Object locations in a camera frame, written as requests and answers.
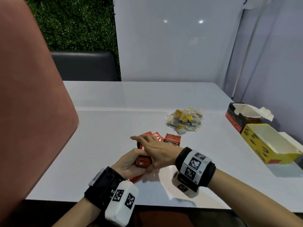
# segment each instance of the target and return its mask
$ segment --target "open box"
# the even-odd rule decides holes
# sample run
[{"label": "open box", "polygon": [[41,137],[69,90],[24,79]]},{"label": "open box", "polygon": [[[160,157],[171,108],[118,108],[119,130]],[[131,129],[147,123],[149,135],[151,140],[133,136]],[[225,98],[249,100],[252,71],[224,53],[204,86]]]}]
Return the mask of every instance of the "open box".
[{"label": "open box", "polygon": [[265,164],[290,164],[303,155],[290,136],[265,123],[247,124],[241,136]]},{"label": "open box", "polygon": [[263,118],[272,121],[274,118],[270,110],[245,103],[230,103],[225,116],[239,133],[248,123],[261,123]]}]

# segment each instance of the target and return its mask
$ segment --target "forearm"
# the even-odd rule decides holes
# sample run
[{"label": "forearm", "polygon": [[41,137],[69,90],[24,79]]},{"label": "forearm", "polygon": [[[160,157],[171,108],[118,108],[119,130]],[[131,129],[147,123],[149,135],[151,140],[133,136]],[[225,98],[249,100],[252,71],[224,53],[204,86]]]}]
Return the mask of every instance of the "forearm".
[{"label": "forearm", "polygon": [[100,209],[82,198],[53,227],[86,227],[100,214]]},{"label": "forearm", "polygon": [[303,226],[303,221],[285,207],[219,169],[208,188],[251,227]]}]

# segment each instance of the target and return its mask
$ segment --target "green hedge wall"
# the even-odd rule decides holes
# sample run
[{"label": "green hedge wall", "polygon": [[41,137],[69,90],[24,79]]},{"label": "green hedge wall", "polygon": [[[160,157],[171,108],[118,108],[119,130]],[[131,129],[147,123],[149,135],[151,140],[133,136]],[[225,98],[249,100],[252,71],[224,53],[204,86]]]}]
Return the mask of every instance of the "green hedge wall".
[{"label": "green hedge wall", "polygon": [[50,50],[106,50],[120,77],[113,0],[25,0]]}]

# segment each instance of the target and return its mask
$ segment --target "white wall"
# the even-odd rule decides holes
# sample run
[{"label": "white wall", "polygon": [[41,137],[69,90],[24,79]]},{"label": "white wall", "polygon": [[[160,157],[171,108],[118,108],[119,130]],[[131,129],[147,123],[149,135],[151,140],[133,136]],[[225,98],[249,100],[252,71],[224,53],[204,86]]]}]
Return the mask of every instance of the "white wall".
[{"label": "white wall", "polygon": [[[258,10],[245,10],[224,91],[231,96]],[[234,101],[266,107],[303,144],[303,0],[273,0],[260,20]]]},{"label": "white wall", "polygon": [[221,87],[244,1],[114,0],[122,81]]}]

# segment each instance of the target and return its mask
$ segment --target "person's right hand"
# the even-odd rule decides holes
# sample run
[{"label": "person's right hand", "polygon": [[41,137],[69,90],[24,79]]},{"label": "person's right hand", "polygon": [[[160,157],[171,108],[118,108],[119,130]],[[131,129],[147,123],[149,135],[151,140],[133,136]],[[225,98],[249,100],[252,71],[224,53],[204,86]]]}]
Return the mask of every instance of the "person's right hand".
[{"label": "person's right hand", "polygon": [[156,137],[147,134],[132,136],[131,139],[141,143],[152,158],[152,164],[146,169],[147,172],[174,165],[176,158],[183,150],[181,147],[159,141]]}]

